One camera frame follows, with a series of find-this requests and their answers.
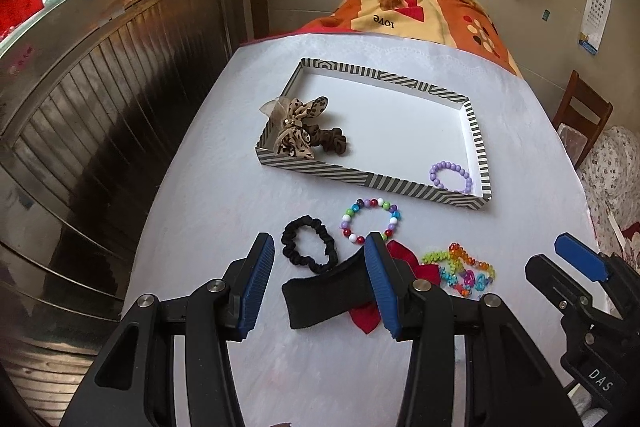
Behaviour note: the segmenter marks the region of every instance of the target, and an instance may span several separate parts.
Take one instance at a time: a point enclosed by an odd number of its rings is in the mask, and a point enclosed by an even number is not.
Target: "white table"
[[[266,119],[258,108],[280,94],[301,57],[366,65],[466,94],[484,137],[493,200],[481,210],[463,210],[260,165],[254,146]],[[380,153],[385,153],[382,145]],[[596,248],[580,182],[526,82],[483,58],[430,42],[304,35],[238,50],[162,182],[124,309],[143,293],[161,299],[189,295],[221,277],[230,261],[244,257],[258,232],[269,232],[276,259],[257,325],[247,340],[229,346],[246,425],[395,425],[410,343],[396,343],[382,325],[364,335],[348,314],[292,331],[280,289],[293,277],[311,275],[280,253],[280,235],[289,221],[304,214],[319,217],[335,232],[343,261],[356,251],[337,230],[343,211],[358,198],[374,196],[389,196],[398,204],[403,219],[396,239],[417,255],[455,241],[476,259],[492,263],[497,280],[490,290],[502,296],[562,382],[569,380],[559,364],[565,346],[561,315],[527,283],[524,266],[532,255],[548,254],[604,309],[601,288],[553,253],[562,232]],[[380,215],[363,213],[358,226],[377,230]],[[312,232],[302,233],[298,245],[303,254],[324,262],[323,245]],[[459,353],[456,377],[462,367]],[[176,370],[178,425],[185,426],[180,356]],[[457,393],[454,425],[462,421],[462,400]]]

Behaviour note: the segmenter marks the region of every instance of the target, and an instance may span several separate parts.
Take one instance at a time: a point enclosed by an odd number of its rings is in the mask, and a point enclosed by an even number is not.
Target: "purple beaded bracelet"
[[[451,163],[451,162],[439,162],[431,166],[431,169],[429,171],[429,179],[433,182],[434,187],[442,188],[443,190],[449,190],[438,179],[438,176],[437,176],[438,171],[442,169],[449,169],[453,172],[457,172],[458,174],[460,174],[460,176],[462,176],[466,180],[466,186],[462,190],[462,193],[463,194],[471,193],[471,186],[473,185],[471,176],[469,175],[468,172],[465,171],[465,169],[460,167],[460,165],[456,165],[455,163]]]

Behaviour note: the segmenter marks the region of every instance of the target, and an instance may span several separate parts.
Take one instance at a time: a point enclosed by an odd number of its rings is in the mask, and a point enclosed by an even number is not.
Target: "multicolored beaded bracelet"
[[[431,252],[422,258],[424,264],[439,263],[441,261],[446,261],[447,266],[440,266],[440,277],[446,280],[447,284],[457,290],[463,297],[471,295],[472,289],[476,289],[479,292],[484,291],[495,279],[493,266],[483,261],[476,261],[458,243],[451,243],[449,251]],[[473,270],[465,269],[463,263],[484,270],[489,274],[489,277],[483,273],[478,274],[476,277]],[[462,283],[458,281],[458,275],[462,276]]]
[[[451,162],[439,162],[431,166],[431,169],[429,169],[429,179],[433,182],[434,187],[442,188],[443,190],[449,190],[438,179],[438,171],[441,171],[442,169],[449,169],[460,174],[460,176],[462,176],[466,180],[465,188],[462,190],[462,193],[469,194],[471,192],[471,187],[474,183],[471,179],[471,176],[460,165],[456,165],[455,163]]]
[[[383,198],[378,198],[377,200],[358,200],[354,204],[347,208],[347,211],[342,216],[342,222],[340,223],[340,228],[342,229],[342,235],[347,237],[349,241],[352,243],[358,243],[359,245],[364,244],[364,236],[363,235],[355,235],[351,232],[351,218],[355,216],[356,212],[359,212],[361,208],[370,208],[380,206],[385,210],[388,210],[391,213],[391,218],[389,218],[389,224],[386,227],[384,232],[380,232],[383,241],[391,238],[396,231],[396,227],[398,226],[398,221],[400,221],[400,212],[398,212],[398,207],[394,204],[391,204],[389,201],[383,200]]]

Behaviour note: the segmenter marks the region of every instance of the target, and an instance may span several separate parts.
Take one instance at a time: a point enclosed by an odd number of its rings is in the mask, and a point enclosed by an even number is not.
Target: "leopard print bow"
[[[299,99],[279,96],[265,103],[260,112],[266,114],[278,131],[273,152],[278,156],[313,159],[309,133],[303,129],[303,121],[315,118],[326,109],[328,99],[319,96],[311,102],[302,103]]]

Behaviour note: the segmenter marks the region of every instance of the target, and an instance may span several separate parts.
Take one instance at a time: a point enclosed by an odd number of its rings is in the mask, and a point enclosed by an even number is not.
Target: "blue gripper pad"
[[[609,278],[604,261],[591,248],[583,245],[568,232],[561,233],[554,243],[556,253],[591,282],[605,282]]]
[[[262,298],[269,282],[271,267],[273,267],[274,252],[273,237],[268,235],[262,245],[254,270],[244,288],[244,293],[242,293],[238,331],[243,339],[246,338],[249,331],[254,329],[255,321],[258,319]]]
[[[398,298],[396,298],[396,292],[391,286],[382,259],[380,259],[378,247],[371,235],[368,235],[364,242],[364,262],[367,266],[367,273],[373,294],[376,297],[382,323],[389,330],[391,336],[396,339],[402,330],[398,315]]]

